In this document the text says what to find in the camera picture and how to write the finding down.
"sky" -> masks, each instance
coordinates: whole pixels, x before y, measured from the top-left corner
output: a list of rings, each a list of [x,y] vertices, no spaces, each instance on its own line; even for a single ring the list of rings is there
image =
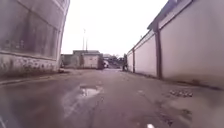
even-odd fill
[[[62,53],[83,49],[122,56],[147,32],[167,0],[70,0]]]

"white wall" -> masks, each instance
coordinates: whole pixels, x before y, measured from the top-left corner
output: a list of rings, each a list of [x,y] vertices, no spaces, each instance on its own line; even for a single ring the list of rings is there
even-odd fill
[[[127,59],[128,59],[128,70],[133,72],[133,53],[132,52],[127,54]]]
[[[156,76],[156,45],[153,33],[148,33],[135,48],[135,72]]]
[[[224,84],[223,7],[223,0],[195,0],[161,30],[165,78]]]

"alley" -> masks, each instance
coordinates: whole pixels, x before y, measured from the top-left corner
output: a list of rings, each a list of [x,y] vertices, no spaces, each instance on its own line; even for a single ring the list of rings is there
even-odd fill
[[[0,128],[221,128],[222,93],[120,70],[84,70],[1,86]]]

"building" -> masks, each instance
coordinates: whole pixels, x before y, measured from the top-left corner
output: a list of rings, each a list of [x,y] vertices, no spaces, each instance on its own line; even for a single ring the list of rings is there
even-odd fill
[[[169,0],[128,52],[131,72],[223,88],[222,0]]]
[[[102,54],[95,50],[74,50],[73,54],[62,55],[62,62],[66,68],[103,68]]]
[[[0,0],[0,77],[57,71],[69,0]]]

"pothole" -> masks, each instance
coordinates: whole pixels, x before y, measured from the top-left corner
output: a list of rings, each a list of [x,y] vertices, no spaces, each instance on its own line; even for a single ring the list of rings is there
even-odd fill
[[[80,86],[81,94],[79,98],[92,98],[101,92],[98,86]]]

